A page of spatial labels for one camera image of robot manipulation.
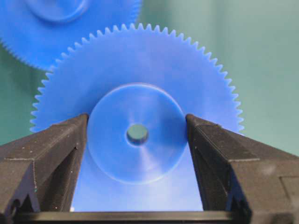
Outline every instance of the plastic gear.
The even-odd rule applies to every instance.
[[[130,24],[142,0],[3,0],[0,39],[22,62],[48,70],[67,47],[90,32]]]
[[[106,28],[105,34],[90,34],[89,41],[83,38],[82,45],[76,43],[75,49],[68,50],[69,54],[62,53],[63,59],[57,60],[57,67],[46,73],[49,80],[42,81],[45,87],[39,88],[41,95],[36,96],[39,102],[34,104],[37,111],[32,112],[36,119],[31,120],[35,125],[31,130],[41,131],[81,113],[91,115],[72,204],[75,210],[201,210],[190,150],[185,147],[186,124],[176,125],[182,130],[178,133],[173,126],[165,131],[165,124],[168,118],[172,118],[168,124],[180,120],[175,111],[181,109],[183,120],[184,115],[193,113],[233,132],[242,129],[238,117],[242,111],[237,109],[240,102],[235,101],[238,95],[232,94],[235,88],[225,79],[227,72],[221,72],[222,65],[216,66],[211,53],[205,54],[205,48],[198,49],[198,43],[191,44],[190,38],[184,40],[183,34],[169,34],[167,28],[161,32],[159,26],[144,29],[142,24],[137,29],[133,24],[129,28],[122,25],[121,30],[114,26],[113,32]],[[145,93],[152,88],[159,93]],[[132,94],[132,89],[139,91]],[[178,143],[176,156],[165,156],[147,147],[154,142],[149,128],[147,142],[135,146],[134,153],[121,152],[130,144],[123,140],[126,127],[135,123],[163,126],[156,129],[161,136],[158,143],[180,136],[185,143]],[[114,138],[106,140],[113,133]],[[112,147],[110,143],[117,138],[119,148],[116,144]],[[137,170],[128,169],[133,161]]]

